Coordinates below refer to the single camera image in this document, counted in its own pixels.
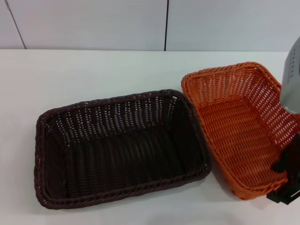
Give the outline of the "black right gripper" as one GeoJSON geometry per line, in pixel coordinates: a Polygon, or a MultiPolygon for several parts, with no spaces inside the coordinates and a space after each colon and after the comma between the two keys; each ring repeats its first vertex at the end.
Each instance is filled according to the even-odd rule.
{"type": "Polygon", "coordinates": [[[288,162],[289,182],[267,194],[267,198],[273,202],[290,204],[300,196],[300,134],[285,147],[279,160],[271,166],[271,170],[283,173],[288,168],[288,162]]]}

